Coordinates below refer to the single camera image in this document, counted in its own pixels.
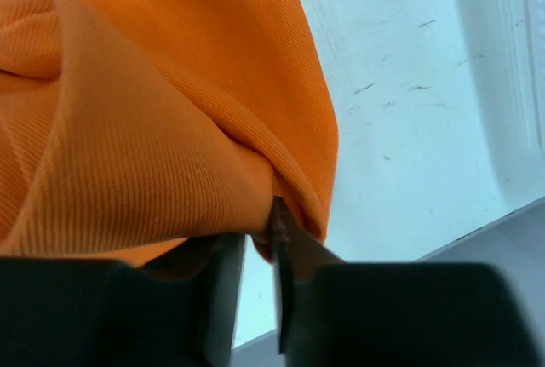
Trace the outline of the orange trousers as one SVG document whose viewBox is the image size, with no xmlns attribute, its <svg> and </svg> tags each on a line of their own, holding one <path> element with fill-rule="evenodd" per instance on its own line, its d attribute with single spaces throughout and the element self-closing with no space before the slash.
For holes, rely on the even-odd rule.
<svg viewBox="0 0 545 367">
<path fill-rule="evenodd" d="M 1 252 L 141 265 L 324 241 L 336 117 L 300 0 L 1 0 Z"/>
</svg>

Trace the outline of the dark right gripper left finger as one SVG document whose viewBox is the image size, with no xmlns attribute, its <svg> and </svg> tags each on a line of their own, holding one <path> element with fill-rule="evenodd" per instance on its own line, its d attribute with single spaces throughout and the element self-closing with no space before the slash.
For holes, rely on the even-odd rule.
<svg viewBox="0 0 545 367">
<path fill-rule="evenodd" d="M 137 268 L 3 258 L 2 365 L 229 365 L 244 242 L 191 238 Z"/>
</svg>

